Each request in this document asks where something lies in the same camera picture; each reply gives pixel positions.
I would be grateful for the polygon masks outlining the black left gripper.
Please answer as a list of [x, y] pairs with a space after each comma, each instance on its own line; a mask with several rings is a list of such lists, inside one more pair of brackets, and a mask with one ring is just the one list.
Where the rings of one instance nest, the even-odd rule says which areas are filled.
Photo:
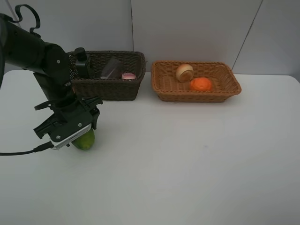
[[73, 101], [43, 102], [35, 106], [35, 110], [50, 108], [53, 114], [34, 128], [34, 132], [40, 139], [48, 134], [52, 141], [59, 142], [89, 124], [93, 129], [97, 129], [97, 121], [100, 116], [97, 105], [102, 103], [100, 97], [86, 99], [75, 97]]

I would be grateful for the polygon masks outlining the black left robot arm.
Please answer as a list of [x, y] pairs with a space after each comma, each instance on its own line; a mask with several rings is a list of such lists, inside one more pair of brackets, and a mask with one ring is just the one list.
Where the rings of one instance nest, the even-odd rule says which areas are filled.
[[37, 34], [14, 24], [11, 17], [0, 15], [0, 51], [5, 63], [33, 72], [47, 101], [35, 110], [50, 108], [53, 114], [34, 129], [39, 138], [48, 134], [54, 142], [68, 138], [80, 129], [97, 128], [102, 104], [99, 97], [83, 99], [71, 83], [69, 56], [57, 44], [44, 42]]

